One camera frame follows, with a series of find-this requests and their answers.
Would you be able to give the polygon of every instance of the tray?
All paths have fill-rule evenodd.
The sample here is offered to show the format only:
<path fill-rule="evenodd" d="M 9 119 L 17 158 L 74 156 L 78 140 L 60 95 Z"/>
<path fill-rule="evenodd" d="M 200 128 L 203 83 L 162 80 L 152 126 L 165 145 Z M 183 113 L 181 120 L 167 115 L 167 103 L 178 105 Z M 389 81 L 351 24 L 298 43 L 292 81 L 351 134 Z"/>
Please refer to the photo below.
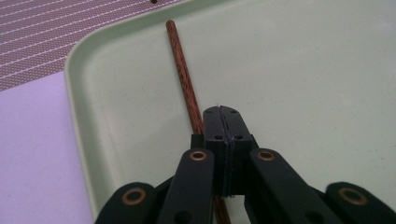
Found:
<path fill-rule="evenodd" d="M 395 209 L 395 7 L 186 1 L 86 36 L 65 75 L 93 217 L 124 184 L 162 183 L 189 148 L 169 19 L 202 111 L 237 109 L 311 186 L 348 181 Z M 242 197 L 227 204 L 248 222 Z"/>

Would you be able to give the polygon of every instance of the chopstick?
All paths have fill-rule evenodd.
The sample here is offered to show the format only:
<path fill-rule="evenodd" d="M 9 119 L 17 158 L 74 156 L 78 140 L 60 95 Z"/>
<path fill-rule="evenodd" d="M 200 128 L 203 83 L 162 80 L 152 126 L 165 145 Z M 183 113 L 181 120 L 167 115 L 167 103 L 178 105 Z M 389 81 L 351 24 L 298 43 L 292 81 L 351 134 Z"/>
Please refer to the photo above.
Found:
<path fill-rule="evenodd" d="M 181 89 L 183 90 L 184 101 L 186 103 L 187 111 L 189 112 L 192 132 L 194 134 L 204 133 L 204 124 L 202 123 L 201 113 L 195 99 L 194 89 L 191 84 L 189 69 L 187 68 L 186 60 L 184 59 L 183 49 L 177 34 L 177 28 L 174 21 L 166 22 L 166 30 L 169 36 L 169 42 L 172 47 L 172 52 L 177 67 L 177 73 L 180 80 Z M 224 200 L 216 195 L 214 199 L 216 221 L 219 224 L 231 224 L 228 215 L 227 206 Z"/>

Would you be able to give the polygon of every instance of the light green tray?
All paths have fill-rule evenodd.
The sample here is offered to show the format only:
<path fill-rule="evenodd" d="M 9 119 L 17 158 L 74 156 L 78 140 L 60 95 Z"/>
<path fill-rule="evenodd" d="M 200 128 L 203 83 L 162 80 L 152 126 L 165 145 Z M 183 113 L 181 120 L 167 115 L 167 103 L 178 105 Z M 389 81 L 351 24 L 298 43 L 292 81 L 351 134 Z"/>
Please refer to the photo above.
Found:
<path fill-rule="evenodd" d="M 165 22 L 199 106 L 241 112 L 311 186 L 348 181 L 396 208 L 396 2 L 188 1 L 86 36 L 65 66 L 92 215 L 130 182 L 157 186 L 191 127 Z M 227 200 L 247 223 L 242 197 Z"/>

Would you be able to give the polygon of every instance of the striped mat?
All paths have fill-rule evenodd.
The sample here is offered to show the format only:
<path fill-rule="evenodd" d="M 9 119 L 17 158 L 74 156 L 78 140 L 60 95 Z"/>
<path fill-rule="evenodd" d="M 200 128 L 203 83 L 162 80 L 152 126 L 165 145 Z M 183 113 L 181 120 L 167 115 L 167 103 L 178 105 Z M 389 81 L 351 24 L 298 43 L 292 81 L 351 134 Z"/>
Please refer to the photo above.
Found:
<path fill-rule="evenodd" d="M 0 91 L 64 69 L 88 33 L 180 0 L 0 0 Z"/>

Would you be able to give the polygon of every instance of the woven placemat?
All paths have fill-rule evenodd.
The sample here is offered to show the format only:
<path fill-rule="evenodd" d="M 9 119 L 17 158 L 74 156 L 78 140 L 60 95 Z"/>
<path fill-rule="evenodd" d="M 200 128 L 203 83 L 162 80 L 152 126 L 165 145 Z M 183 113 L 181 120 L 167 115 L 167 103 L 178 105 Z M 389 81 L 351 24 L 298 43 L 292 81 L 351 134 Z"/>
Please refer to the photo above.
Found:
<path fill-rule="evenodd" d="M 0 0 L 0 91 L 64 69 L 88 33 L 180 0 Z"/>

